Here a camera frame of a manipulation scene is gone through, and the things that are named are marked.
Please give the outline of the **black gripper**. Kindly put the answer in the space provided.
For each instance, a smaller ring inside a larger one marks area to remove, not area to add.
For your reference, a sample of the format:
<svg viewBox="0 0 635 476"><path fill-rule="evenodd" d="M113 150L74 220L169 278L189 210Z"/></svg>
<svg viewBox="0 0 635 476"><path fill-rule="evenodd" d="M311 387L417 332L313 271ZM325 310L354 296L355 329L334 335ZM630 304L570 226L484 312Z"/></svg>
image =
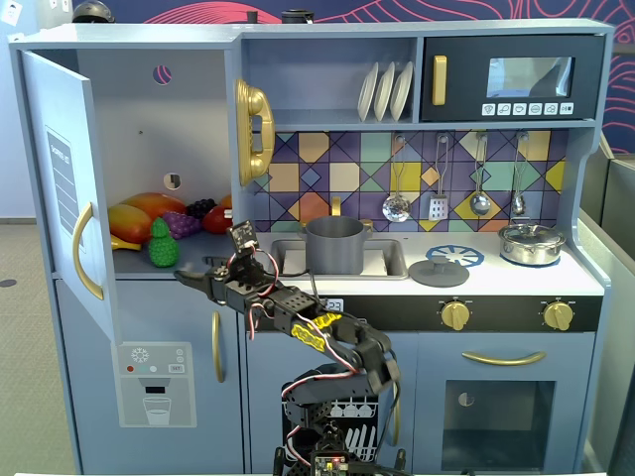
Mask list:
<svg viewBox="0 0 635 476"><path fill-rule="evenodd" d="M212 302L245 313L253 303L261 303L276 286L274 277L267 275L256 255L257 250L252 249L248 255L234 258L232 263L225 257L205 256L203 262L210 267L211 275L177 270L174 277L188 288L210 293Z"/></svg>

